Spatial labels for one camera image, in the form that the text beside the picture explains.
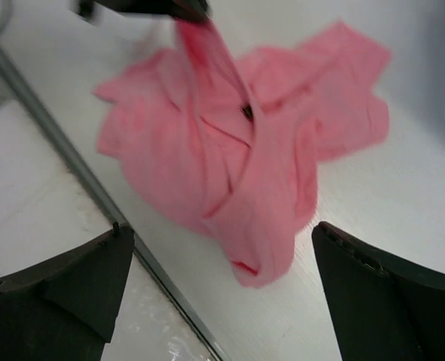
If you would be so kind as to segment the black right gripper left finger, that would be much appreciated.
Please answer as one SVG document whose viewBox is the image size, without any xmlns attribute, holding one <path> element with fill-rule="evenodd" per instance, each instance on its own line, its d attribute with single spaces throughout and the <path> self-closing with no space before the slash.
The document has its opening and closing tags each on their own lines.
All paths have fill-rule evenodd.
<svg viewBox="0 0 445 361">
<path fill-rule="evenodd" d="M 101 359 L 134 241 L 129 225 L 115 223 L 75 249 L 0 278 L 0 360 Z"/>
</svg>

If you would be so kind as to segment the pink t shirt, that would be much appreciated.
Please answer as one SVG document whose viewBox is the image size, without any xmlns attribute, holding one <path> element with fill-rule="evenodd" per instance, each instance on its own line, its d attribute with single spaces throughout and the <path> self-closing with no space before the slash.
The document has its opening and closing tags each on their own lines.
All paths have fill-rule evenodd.
<svg viewBox="0 0 445 361">
<path fill-rule="evenodd" d="M 317 206 L 317 166 L 378 144 L 373 88 L 390 51 L 342 22 L 291 47 L 231 55 L 212 22 L 177 21 L 173 47 L 100 83 L 97 138 L 132 189 L 219 242 L 239 284 L 288 272 Z"/>
</svg>

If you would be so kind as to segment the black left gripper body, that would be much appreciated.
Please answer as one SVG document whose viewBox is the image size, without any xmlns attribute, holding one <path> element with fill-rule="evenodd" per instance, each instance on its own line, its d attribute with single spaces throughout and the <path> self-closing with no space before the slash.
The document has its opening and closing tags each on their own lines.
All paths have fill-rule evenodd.
<svg viewBox="0 0 445 361">
<path fill-rule="evenodd" d="M 124 15 L 167 16 L 190 23 L 205 23 L 210 18 L 209 4 L 199 0 L 75 0 L 73 11 L 92 22 L 99 8 Z"/>
</svg>

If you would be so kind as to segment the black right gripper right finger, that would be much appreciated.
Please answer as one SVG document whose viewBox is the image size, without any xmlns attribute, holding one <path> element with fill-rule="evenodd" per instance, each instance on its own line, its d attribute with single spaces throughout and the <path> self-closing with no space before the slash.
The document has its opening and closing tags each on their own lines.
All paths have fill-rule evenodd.
<svg viewBox="0 0 445 361">
<path fill-rule="evenodd" d="M 342 359 L 445 361 L 445 274 L 327 222 L 311 238 Z"/>
</svg>

